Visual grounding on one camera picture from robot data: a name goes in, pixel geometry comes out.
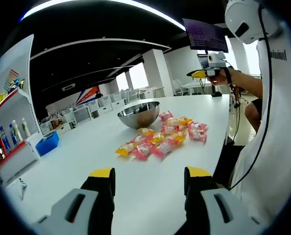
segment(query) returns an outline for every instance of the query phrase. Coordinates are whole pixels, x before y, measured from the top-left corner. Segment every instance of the person's arm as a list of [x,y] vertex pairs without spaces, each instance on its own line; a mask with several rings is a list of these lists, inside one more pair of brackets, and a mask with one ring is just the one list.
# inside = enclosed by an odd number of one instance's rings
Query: person's arm
[[[231,74],[232,83],[235,83],[238,87],[242,87],[254,96],[263,99],[263,83],[261,79],[254,78],[231,68],[228,69]],[[211,81],[213,85],[227,84],[227,77],[222,69],[218,76],[210,77],[208,80]]]

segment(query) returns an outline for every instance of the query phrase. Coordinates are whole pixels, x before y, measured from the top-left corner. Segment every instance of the stainless steel bowl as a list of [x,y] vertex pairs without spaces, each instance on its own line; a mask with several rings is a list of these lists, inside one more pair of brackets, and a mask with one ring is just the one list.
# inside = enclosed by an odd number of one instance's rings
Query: stainless steel bowl
[[123,124],[134,129],[148,127],[158,117],[160,104],[157,101],[137,104],[118,113]]

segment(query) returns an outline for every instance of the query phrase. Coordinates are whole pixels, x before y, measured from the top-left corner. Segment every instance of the person's hand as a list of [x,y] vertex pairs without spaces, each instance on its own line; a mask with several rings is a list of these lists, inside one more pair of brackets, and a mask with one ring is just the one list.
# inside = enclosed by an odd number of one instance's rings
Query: person's hand
[[[235,70],[228,68],[229,72],[232,76],[233,72]],[[216,85],[227,85],[228,81],[227,81],[227,77],[225,75],[225,72],[223,69],[220,69],[220,73],[218,76],[211,76],[208,78],[208,81],[210,81],[212,83],[212,85],[216,86]]]

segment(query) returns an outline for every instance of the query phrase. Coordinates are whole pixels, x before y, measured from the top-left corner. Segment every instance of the blue basket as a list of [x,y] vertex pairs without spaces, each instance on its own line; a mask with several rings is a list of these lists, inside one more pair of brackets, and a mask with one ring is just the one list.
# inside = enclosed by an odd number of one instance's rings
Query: blue basket
[[58,141],[59,137],[56,131],[53,131],[52,133],[44,136],[44,138],[40,140],[36,145],[36,149],[38,150],[40,156],[43,156],[56,148],[58,145]]

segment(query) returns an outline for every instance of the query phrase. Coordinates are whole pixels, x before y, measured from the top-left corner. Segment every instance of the ceiling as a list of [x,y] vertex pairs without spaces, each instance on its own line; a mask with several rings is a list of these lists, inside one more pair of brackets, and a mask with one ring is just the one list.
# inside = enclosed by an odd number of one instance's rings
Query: ceiling
[[[151,6],[180,23],[182,18],[210,24],[224,22],[225,0],[138,2]],[[144,9],[106,0],[65,2],[34,13],[14,29],[9,37],[9,47],[30,34],[34,34],[31,52],[34,59],[30,63],[31,93],[33,98],[43,97],[42,101],[36,101],[39,104],[35,107],[45,107],[90,86],[109,82],[110,78],[115,78],[124,71],[114,74],[115,69],[110,68],[119,67],[152,48],[166,49],[146,43],[118,41],[78,43],[50,51],[53,47],[104,37],[151,42],[172,49],[189,45],[183,30],[169,21]],[[128,65],[141,61],[142,57],[139,57]],[[63,92],[61,88],[71,83],[76,83],[75,88]]]

